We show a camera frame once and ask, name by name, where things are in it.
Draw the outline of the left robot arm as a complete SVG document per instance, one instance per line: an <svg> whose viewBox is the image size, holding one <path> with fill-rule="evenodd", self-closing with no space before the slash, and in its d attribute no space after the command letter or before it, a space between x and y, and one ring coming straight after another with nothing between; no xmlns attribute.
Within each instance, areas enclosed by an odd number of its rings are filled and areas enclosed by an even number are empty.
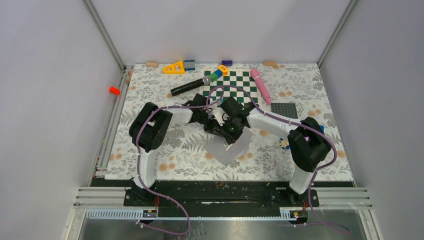
<svg viewBox="0 0 424 240"><path fill-rule="evenodd" d="M130 192L144 206L157 199L150 187L155 183L155 153L173 124L201 124L206 133L226 137L225 128L211 112L212 100L197 93L182 105L159 107L147 102L131 124L128 134L137 150L135 177Z"/></svg>

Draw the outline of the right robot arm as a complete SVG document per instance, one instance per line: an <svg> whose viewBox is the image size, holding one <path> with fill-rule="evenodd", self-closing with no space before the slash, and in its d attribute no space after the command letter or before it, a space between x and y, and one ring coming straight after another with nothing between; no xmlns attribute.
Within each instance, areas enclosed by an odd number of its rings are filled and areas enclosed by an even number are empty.
<svg viewBox="0 0 424 240"><path fill-rule="evenodd" d="M332 148L317 121L307 117L297 122L266 112L253 102L241 104L233 97L227 98L217 108L226 115L218 119L224 120L222 126L231 134L243 128L262 129L288 142L295 168L286 198L293 206L301 205L307 199L306 191L313 181L314 172Z"/></svg>

